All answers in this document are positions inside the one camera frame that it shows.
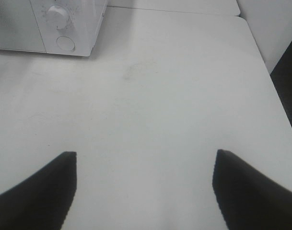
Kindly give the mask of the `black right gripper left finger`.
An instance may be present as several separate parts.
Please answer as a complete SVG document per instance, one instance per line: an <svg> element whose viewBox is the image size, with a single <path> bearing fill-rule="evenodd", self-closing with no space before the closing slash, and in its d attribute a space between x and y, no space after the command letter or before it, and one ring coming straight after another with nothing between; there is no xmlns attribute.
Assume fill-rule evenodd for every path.
<svg viewBox="0 0 292 230"><path fill-rule="evenodd" d="M0 230L59 230L77 189L77 153L63 152L0 194Z"/></svg>

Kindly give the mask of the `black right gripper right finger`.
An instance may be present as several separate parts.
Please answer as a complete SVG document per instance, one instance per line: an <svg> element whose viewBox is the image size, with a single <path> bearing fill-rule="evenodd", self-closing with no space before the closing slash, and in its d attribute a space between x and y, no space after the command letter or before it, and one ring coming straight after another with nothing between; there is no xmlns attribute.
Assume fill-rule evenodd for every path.
<svg viewBox="0 0 292 230"><path fill-rule="evenodd" d="M234 153L218 150L212 188L230 230L292 230L292 192Z"/></svg>

